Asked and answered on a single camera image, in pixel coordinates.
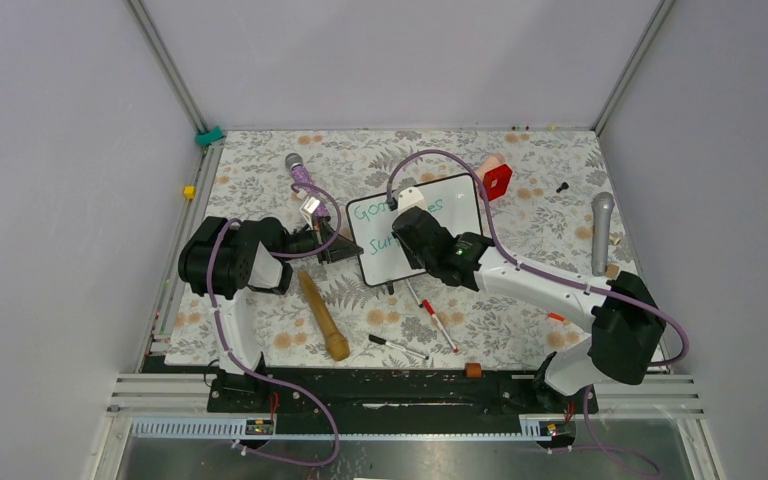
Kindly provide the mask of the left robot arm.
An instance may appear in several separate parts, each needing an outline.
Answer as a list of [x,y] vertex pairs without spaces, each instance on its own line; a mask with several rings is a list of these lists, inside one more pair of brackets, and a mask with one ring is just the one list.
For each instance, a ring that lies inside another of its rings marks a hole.
[[269,401],[264,356],[246,307],[249,293],[284,295],[291,286],[293,259],[314,257],[323,264],[360,256],[364,250],[330,225],[329,216],[311,226],[287,230],[280,220],[265,217],[239,221],[208,216],[184,245],[178,276],[208,301],[220,353],[218,366],[238,375],[232,398],[248,411]]

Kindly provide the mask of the white whiteboard black frame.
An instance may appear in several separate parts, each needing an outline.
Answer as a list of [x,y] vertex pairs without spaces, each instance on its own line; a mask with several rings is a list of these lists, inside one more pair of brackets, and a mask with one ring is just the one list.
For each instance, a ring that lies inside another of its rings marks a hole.
[[[420,183],[412,188],[423,195],[428,211],[451,234],[483,231],[479,198],[468,174]],[[397,213],[387,206],[385,193],[354,199],[345,211],[353,239],[363,249],[358,262],[367,286],[382,286],[423,273],[409,266],[392,234]]]

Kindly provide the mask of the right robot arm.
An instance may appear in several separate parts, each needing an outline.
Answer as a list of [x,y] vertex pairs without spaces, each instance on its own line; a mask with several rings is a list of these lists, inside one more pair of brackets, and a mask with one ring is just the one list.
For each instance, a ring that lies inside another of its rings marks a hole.
[[451,234],[419,207],[400,213],[392,230],[408,263],[445,285],[527,302],[588,333],[539,367],[533,396],[543,410],[561,410],[588,385],[639,385],[647,375],[666,323],[638,276],[583,277],[520,260],[490,237]]

